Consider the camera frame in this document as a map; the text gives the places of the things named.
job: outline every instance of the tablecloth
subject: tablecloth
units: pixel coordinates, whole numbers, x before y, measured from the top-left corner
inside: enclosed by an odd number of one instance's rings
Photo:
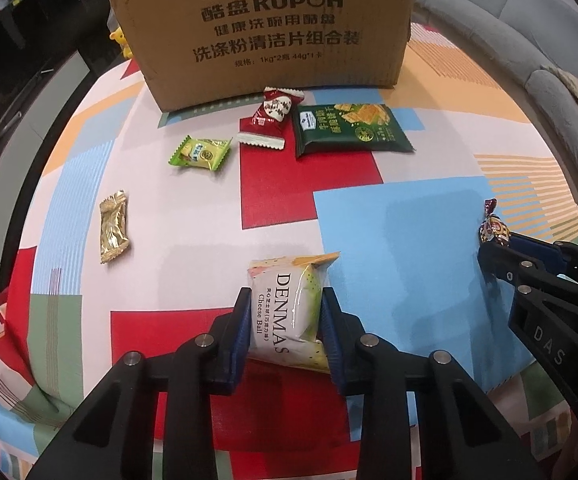
[[[506,328],[511,287],[476,262],[492,196],[511,230],[578,240],[578,207],[521,110],[437,31],[412,24],[393,89],[317,89],[305,102],[384,103],[413,155],[296,160],[288,136],[281,152],[233,143],[215,174],[167,165],[188,134],[235,136],[259,100],[163,114],[133,61],[88,92],[42,172],[0,305],[0,469],[23,479],[124,352],[173,351],[206,331],[247,284],[250,260],[335,250],[344,310],[401,350],[452,352],[484,389],[498,386],[492,399],[535,456],[553,456],[568,408]],[[119,189],[131,248],[102,266],[98,204]],[[211,402],[221,480],[354,478],[361,399],[338,397],[328,376],[249,363],[237,394]],[[274,431],[255,417],[271,402],[283,413]],[[161,451],[157,441],[156,478]]]

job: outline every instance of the red rectangle pattern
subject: red rectangle pattern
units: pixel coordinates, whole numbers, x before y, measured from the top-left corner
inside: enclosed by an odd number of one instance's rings
[[[216,449],[329,450],[350,440],[347,403],[328,374],[249,360],[233,396],[212,397],[211,409]]]
[[[140,72],[140,67],[138,66],[138,63],[136,63],[136,60],[131,58],[120,79],[124,79],[125,77],[130,76],[131,74],[135,74],[136,72]]]
[[[146,357],[175,352],[182,343],[207,332],[230,308],[111,313],[111,359],[138,350]]]
[[[18,251],[11,273],[6,302],[6,334],[11,337],[27,363],[29,362],[29,347],[26,338],[29,333],[31,279],[34,274],[36,249],[36,247],[31,247]]]
[[[353,471],[360,442],[329,449],[275,453],[229,453],[233,480],[291,478]]]
[[[280,151],[240,144],[243,229],[317,218],[314,191],[383,183],[370,152],[312,153],[296,159],[289,120],[283,135]]]

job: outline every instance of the chocolate candy wrapper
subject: chocolate candy wrapper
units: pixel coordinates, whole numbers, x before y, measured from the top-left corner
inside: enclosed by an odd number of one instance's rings
[[[385,105],[297,106],[292,114],[295,155],[314,152],[413,152]]]
[[[240,120],[238,140],[243,144],[281,150],[285,147],[282,122],[304,93],[290,88],[265,88],[265,100],[252,117]]]
[[[497,244],[502,246],[509,245],[509,237],[511,232],[498,215],[494,215],[494,209],[498,201],[495,198],[485,200],[485,221],[480,224],[479,235],[480,243],[483,244],[490,240],[494,240]]]
[[[100,263],[105,264],[129,247],[126,235],[127,195],[121,189],[100,203]]]
[[[186,136],[169,159],[172,166],[195,166],[216,171],[229,151],[229,140],[192,139]]]
[[[340,253],[252,262],[251,358],[328,372],[316,338],[327,268]]]

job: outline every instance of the red candy wrapper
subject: red candy wrapper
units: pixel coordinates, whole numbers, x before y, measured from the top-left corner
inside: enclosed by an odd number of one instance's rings
[[[238,140],[252,146],[281,150],[285,146],[282,122],[291,106],[304,99],[304,92],[289,88],[265,88],[265,100],[252,117],[240,120]]]
[[[493,214],[497,203],[498,201],[495,198],[485,200],[485,221],[480,225],[479,230],[480,243],[483,244],[493,240],[497,244],[508,246],[509,237],[511,236],[509,228],[498,215]]]

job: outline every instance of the dark green cracker package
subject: dark green cracker package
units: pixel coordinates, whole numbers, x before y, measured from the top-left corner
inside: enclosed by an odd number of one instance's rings
[[[315,152],[413,152],[385,105],[297,106],[293,112],[295,155]]]

